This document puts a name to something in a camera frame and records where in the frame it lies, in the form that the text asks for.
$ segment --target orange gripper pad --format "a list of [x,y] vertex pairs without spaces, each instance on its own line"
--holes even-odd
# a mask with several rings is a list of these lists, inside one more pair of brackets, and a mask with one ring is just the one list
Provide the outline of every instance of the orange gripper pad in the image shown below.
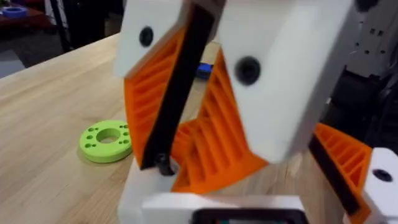
[[222,52],[207,84],[198,118],[178,127],[172,156],[180,164],[173,192],[205,194],[263,168],[248,148]]
[[360,209],[349,217],[351,223],[364,223],[370,209],[361,194],[368,174],[372,149],[355,138],[321,123],[316,126],[315,135],[359,203]]
[[184,35],[182,28],[132,78],[124,80],[127,123],[139,166]]

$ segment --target wooden tabletop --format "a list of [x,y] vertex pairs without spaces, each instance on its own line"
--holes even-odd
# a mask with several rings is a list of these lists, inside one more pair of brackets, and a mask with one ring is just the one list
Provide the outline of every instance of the wooden tabletop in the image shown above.
[[[122,79],[113,75],[118,36],[0,79],[0,223],[117,223],[132,155],[88,162],[80,134],[125,120]],[[216,44],[204,61],[214,61]],[[183,120],[194,118],[206,83],[195,81]],[[216,194],[300,195],[312,224],[341,223],[342,208],[309,152],[269,166]]]

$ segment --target green disc with holes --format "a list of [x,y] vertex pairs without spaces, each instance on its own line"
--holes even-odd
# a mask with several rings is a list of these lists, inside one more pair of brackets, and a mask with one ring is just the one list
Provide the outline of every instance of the green disc with holes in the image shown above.
[[132,152],[124,121],[102,121],[92,125],[81,135],[79,145],[85,157],[97,163],[115,162]]

